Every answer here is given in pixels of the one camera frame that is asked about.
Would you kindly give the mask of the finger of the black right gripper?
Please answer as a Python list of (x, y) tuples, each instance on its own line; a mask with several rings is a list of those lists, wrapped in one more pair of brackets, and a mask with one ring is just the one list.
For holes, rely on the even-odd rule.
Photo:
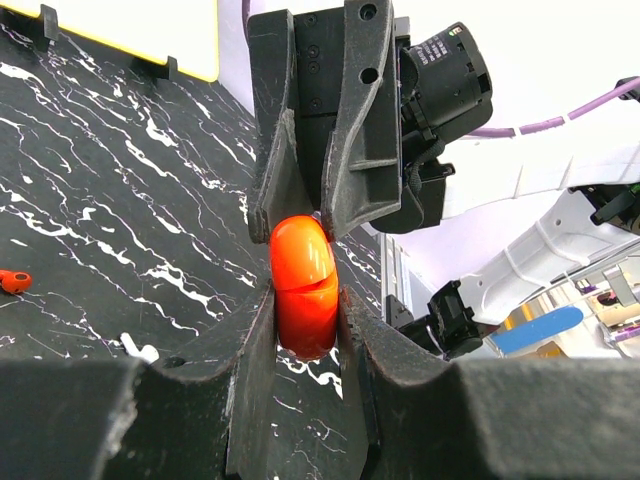
[(390, 1), (344, 3), (344, 63), (321, 181), (332, 240), (401, 204), (399, 87)]
[(250, 17), (248, 46), (257, 128), (248, 229), (253, 243), (264, 244), (280, 221), (313, 211), (297, 159), (299, 95), (292, 14), (278, 10)]

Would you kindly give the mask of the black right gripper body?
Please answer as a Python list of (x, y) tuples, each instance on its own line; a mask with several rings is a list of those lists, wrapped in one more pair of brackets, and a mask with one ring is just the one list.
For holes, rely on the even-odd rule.
[(344, 60), (342, 7), (294, 17), (297, 53), (298, 165), (315, 210), (321, 204), (321, 180), (329, 133), (335, 126)]

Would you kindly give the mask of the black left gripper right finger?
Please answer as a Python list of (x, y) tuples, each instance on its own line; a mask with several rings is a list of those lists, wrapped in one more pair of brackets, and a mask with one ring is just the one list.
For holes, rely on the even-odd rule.
[(446, 362), (339, 296), (343, 479), (635, 479), (635, 359)]

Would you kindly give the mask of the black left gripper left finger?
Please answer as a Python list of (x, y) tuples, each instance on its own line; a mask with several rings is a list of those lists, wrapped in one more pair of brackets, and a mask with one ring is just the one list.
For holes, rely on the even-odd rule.
[(171, 358), (5, 360), (5, 479), (263, 479), (274, 289)]

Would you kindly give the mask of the orange charging case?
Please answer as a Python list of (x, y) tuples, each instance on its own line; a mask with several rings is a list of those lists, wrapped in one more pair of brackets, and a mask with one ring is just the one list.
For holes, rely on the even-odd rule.
[(281, 346), (300, 360), (318, 360), (333, 348), (339, 281), (332, 247), (309, 215), (281, 221), (269, 257)]

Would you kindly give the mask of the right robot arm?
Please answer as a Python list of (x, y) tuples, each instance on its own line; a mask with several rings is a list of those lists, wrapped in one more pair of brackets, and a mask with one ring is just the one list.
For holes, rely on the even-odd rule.
[(639, 242), (639, 139), (576, 152), (550, 132), (585, 107), (490, 129), (492, 84), (455, 23), (420, 44), (388, 1), (249, 18), (259, 153), (249, 233), (281, 249), (295, 217), (335, 241), (362, 224), (405, 234), (475, 208), (544, 192), (556, 203), (477, 272), (447, 282), (401, 327), (453, 359), (562, 276)]

